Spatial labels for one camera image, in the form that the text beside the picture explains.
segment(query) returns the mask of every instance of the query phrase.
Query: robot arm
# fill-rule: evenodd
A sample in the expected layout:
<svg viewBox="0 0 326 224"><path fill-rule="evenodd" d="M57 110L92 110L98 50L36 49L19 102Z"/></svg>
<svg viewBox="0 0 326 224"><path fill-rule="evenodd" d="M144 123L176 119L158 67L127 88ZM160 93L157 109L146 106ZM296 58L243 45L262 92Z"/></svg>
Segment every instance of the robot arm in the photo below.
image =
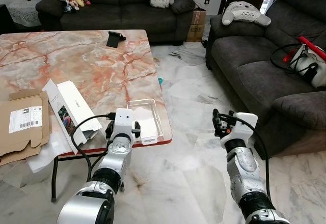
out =
<svg viewBox="0 0 326 224"><path fill-rule="evenodd" d="M112 224L114 197L123 188L123 179L130 165L133 145L132 133L140 136L140 126L132 129L132 110L119 108L114 123L107 129L110 145L107 155L93 177L65 204L57 224Z"/></svg>
<svg viewBox="0 0 326 224"><path fill-rule="evenodd" d="M258 120L256 115L247 113L235 113L233 118L244 120L253 127ZM231 194L246 224L290 224L265 193L259 178L259 164L251 149L246 147L253 131L236 119L223 118L217 109L213 112L213 124L215 136L221 138L221 146L228 153Z"/></svg>

